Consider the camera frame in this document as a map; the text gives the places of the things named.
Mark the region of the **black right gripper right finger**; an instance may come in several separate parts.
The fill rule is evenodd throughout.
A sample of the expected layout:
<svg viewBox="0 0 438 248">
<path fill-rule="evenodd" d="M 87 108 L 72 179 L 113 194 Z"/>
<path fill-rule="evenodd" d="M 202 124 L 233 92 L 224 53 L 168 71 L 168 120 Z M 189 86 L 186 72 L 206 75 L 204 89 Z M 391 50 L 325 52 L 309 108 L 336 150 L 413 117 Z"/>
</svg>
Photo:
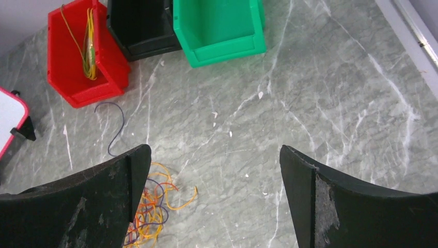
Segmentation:
<svg viewBox="0 0 438 248">
<path fill-rule="evenodd" d="M 299 247 L 437 247 L 437 193 L 365 182 L 287 145 L 279 162 Z"/>
</svg>

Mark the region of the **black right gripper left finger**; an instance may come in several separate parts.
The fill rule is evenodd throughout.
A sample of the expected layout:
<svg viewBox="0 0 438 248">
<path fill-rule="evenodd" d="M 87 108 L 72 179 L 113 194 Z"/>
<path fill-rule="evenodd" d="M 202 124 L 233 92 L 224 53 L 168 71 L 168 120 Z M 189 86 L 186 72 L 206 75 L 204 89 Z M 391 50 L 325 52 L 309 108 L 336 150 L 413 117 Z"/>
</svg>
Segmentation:
<svg viewBox="0 0 438 248">
<path fill-rule="evenodd" d="M 139 145 L 68 177 L 1 195 L 1 247 L 122 247 L 151 165 Z"/>
</svg>

